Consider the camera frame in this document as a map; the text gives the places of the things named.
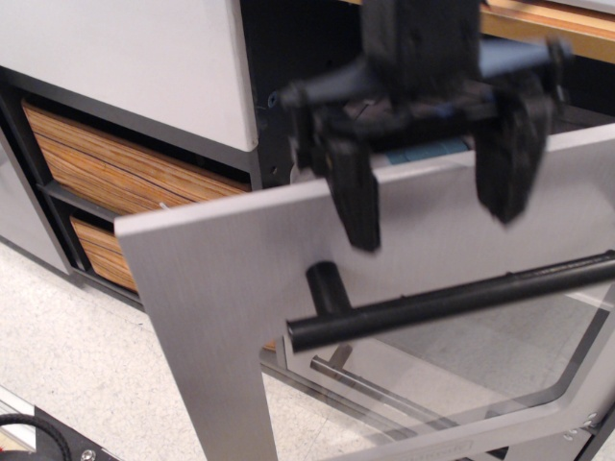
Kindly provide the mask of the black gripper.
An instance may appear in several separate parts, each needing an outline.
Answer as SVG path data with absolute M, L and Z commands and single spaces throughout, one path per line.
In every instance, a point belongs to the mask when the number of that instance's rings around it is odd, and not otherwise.
M 320 136 L 317 111 L 371 97 L 402 104 L 450 101 L 466 82 L 548 69 L 556 91 L 572 56 L 560 39 L 511 42 L 481 37 L 479 1 L 365 1 L 361 53 L 350 63 L 289 84 L 282 105 L 292 117 L 291 149 L 300 168 L 326 180 L 352 247 L 381 247 L 379 187 L 369 144 Z M 553 103 L 541 91 L 498 92 L 497 116 L 474 133 L 480 203 L 508 226 L 525 210 L 552 125 Z

